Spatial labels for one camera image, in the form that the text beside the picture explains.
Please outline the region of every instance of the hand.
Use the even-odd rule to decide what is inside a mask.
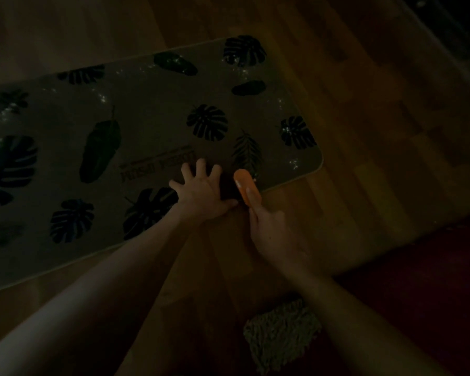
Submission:
[[[270,213],[247,189],[251,239],[257,251],[278,271],[291,281],[295,276],[308,271],[310,259],[306,240],[288,227],[282,211]]]
[[[222,201],[219,192],[219,177],[222,169],[214,165],[210,175],[205,172],[205,159],[201,158],[196,164],[195,177],[191,174],[190,166],[184,163],[181,167],[184,184],[175,180],[169,181],[169,186],[177,192],[179,201],[176,208],[181,210],[183,218],[195,221],[198,224],[206,220],[217,218],[235,207],[235,199]]]

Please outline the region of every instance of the leaf print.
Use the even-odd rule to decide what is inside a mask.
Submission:
[[[232,94],[237,96],[258,95],[266,90],[266,84],[261,80],[251,80],[232,88]]]
[[[95,83],[96,79],[101,79],[105,75],[105,65],[99,64],[97,66],[82,67],[81,69],[73,69],[71,71],[65,71],[59,73],[57,78],[59,80],[65,80],[68,78],[68,81],[71,84],[82,84],[82,81],[85,84]]]
[[[306,149],[307,147],[311,148],[317,145],[301,116],[296,118],[291,116],[287,120],[282,120],[280,125],[280,137],[287,146],[291,146],[294,143],[296,149]]]
[[[150,200],[152,193],[153,189],[144,189],[135,203],[126,198],[133,205],[125,212],[124,240],[138,236],[156,224],[178,201],[177,193],[170,187],[161,187]]]
[[[10,111],[19,114],[19,108],[27,108],[28,102],[25,100],[29,94],[17,89],[11,92],[0,93],[0,113]]]
[[[0,248],[22,235],[24,226],[12,223],[0,223]]]
[[[81,199],[69,199],[61,203],[64,210],[52,214],[50,235],[55,243],[71,243],[92,227],[94,206]]]
[[[37,148],[29,136],[6,136],[0,139],[0,188],[25,187],[31,182],[37,162]],[[13,196],[0,189],[0,206]]]
[[[252,36],[228,38],[223,51],[225,61],[229,64],[237,63],[239,67],[244,67],[246,64],[255,66],[258,63],[263,63],[266,55],[261,43]]]
[[[175,71],[180,74],[197,75],[197,67],[183,57],[171,51],[159,52],[153,56],[153,62],[163,69]]]
[[[228,120],[225,113],[216,107],[207,107],[202,104],[188,115],[187,126],[195,126],[193,134],[198,138],[205,137],[206,140],[222,140],[223,132],[228,132]]]
[[[235,157],[233,165],[248,170],[252,177],[256,178],[257,168],[263,160],[259,144],[249,133],[242,130],[242,136],[237,138],[233,149],[232,157]]]
[[[113,106],[111,120],[97,123],[87,136],[79,170],[80,180],[91,183],[98,179],[120,147],[121,141],[120,126],[115,120],[115,106]]]

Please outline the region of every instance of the red carpet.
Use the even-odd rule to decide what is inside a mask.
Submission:
[[[338,278],[456,376],[470,376],[470,217]],[[280,374],[350,374],[322,333]]]

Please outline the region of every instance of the leaf-patterned mat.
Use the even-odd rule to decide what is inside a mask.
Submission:
[[[0,288],[155,224],[185,161],[262,190],[319,169],[270,61],[239,36],[0,86]]]

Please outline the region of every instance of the orange tool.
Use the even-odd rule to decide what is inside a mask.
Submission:
[[[247,193],[245,192],[247,188],[251,189],[252,193],[261,202],[262,200],[261,194],[258,191],[254,181],[252,180],[250,172],[248,172],[245,169],[238,169],[233,174],[233,180],[235,181],[238,191],[240,192],[240,195],[242,195],[242,199],[244,200],[245,204],[251,207],[251,204],[249,203],[249,199],[247,198]]]

